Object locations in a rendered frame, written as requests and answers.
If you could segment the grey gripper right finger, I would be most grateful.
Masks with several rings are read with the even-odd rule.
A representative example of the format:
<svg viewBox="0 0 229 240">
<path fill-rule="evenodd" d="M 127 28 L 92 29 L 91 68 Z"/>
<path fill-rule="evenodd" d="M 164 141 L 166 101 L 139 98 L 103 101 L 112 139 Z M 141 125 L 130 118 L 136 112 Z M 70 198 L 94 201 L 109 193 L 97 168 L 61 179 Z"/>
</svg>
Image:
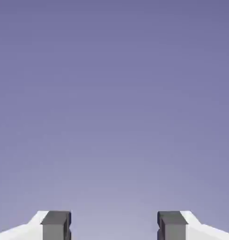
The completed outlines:
<svg viewBox="0 0 229 240">
<path fill-rule="evenodd" d="M 229 233 L 202 224 L 189 210 L 158 211 L 157 240 L 229 240 Z"/>
</svg>

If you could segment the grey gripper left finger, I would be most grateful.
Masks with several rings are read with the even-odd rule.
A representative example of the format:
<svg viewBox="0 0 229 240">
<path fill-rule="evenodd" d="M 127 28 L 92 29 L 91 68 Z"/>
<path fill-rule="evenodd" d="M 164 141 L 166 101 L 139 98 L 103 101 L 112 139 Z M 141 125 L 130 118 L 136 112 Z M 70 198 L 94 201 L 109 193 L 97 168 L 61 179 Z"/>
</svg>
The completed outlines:
<svg viewBox="0 0 229 240">
<path fill-rule="evenodd" d="M 72 240 L 72 214 L 63 210 L 39 210 L 26 223 L 0 232 L 0 240 Z"/>
</svg>

